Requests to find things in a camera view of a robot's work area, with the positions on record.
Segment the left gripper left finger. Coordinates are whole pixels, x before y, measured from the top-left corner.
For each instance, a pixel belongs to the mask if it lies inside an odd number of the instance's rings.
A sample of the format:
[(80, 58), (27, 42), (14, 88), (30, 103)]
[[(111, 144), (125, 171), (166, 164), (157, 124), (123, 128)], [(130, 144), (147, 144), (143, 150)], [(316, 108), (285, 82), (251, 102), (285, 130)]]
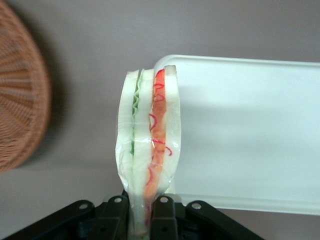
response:
[(95, 206), (78, 200), (7, 236), (6, 240), (126, 240), (129, 200), (116, 195)]

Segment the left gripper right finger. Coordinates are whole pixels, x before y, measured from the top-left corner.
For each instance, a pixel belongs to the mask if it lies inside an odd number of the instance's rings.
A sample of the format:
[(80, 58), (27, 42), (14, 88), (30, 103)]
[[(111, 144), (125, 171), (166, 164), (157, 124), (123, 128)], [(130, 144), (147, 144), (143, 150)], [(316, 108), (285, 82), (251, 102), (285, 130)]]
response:
[(261, 240), (262, 237), (207, 202), (184, 206), (169, 196), (153, 203), (151, 240)]

